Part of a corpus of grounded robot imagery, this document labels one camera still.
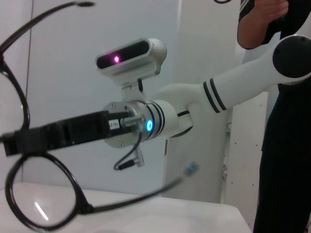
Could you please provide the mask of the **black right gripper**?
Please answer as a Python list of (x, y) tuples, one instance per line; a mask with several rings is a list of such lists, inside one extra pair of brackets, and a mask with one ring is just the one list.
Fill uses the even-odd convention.
[(0, 142), (7, 157), (46, 152), (127, 133), (128, 127), (121, 126), (121, 119), (127, 117), (127, 111), (112, 113), (104, 110), (4, 133), (0, 136)]

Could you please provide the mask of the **bystander bare hand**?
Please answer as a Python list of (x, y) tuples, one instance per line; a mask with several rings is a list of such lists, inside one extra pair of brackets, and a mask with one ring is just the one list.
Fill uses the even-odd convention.
[(267, 0), (263, 4), (264, 18), (267, 23), (271, 23), (285, 16), (289, 9), (287, 0)]

